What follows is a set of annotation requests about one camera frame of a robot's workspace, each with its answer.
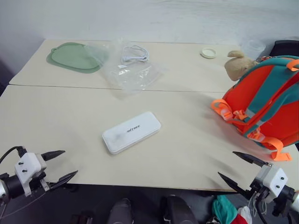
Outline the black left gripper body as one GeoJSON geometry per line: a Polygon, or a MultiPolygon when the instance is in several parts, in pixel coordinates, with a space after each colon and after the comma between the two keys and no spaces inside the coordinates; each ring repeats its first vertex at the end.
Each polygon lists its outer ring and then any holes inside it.
{"type": "Polygon", "coordinates": [[[46,182],[45,180],[46,177],[46,173],[45,172],[41,172],[38,176],[39,179],[39,183],[42,186],[42,188],[44,189],[44,191],[49,191],[50,190],[50,186],[49,184],[46,182]]]}

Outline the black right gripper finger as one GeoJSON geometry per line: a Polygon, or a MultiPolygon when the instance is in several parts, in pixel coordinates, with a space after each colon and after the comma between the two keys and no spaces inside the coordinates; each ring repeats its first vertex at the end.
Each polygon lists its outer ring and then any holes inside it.
{"type": "Polygon", "coordinates": [[[252,197],[252,191],[249,190],[243,190],[238,186],[236,182],[234,182],[229,177],[223,175],[222,173],[218,172],[219,176],[225,181],[225,183],[230,186],[233,190],[235,190],[237,193],[241,194],[246,199],[250,199],[252,197]]]}
{"type": "Polygon", "coordinates": [[[246,154],[246,153],[242,153],[242,152],[237,152],[237,151],[233,151],[232,153],[234,153],[235,155],[237,155],[238,157],[240,157],[241,159],[247,161],[248,163],[251,163],[251,164],[256,164],[258,165],[259,167],[262,167],[262,166],[268,166],[269,163],[268,162],[265,162],[257,157],[254,157],[250,154],[246,154]]]}

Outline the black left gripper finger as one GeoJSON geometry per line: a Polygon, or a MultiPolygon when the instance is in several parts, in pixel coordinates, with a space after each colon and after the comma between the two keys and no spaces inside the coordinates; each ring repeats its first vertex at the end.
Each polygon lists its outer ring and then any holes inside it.
{"type": "Polygon", "coordinates": [[[58,182],[53,183],[50,185],[50,189],[57,189],[61,186],[63,186],[64,184],[66,184],[70,179],[72,179],[76,174],[77,174],[77,170],[73,171],[71,173],[68,173],[62,177],[59,178],[58,182]]]}
{"type": "Polygon", "coordinates": [[[58,157],[59,155],[61,155],[63,153],[65,153],[64,150],[50,151],[50,152],[41,154],[41,157],[43,158],[44,161],[49,161],[51,159],[58,157]]]}

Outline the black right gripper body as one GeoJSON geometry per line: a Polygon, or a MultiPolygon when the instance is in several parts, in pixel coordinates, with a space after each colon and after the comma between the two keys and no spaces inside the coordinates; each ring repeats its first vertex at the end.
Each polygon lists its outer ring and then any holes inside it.
{"type": "Polygon", "coordinates": [[[258,195],[262,195],[262,199],[265,199],[268,194],[269,194],[269,189],[263,185],[262,182],[260,181],[253,181],[250,184],[251,190],[249,191],[249,196],[250,198],[254,195],[254,194],[258,194],[258,195]]]}

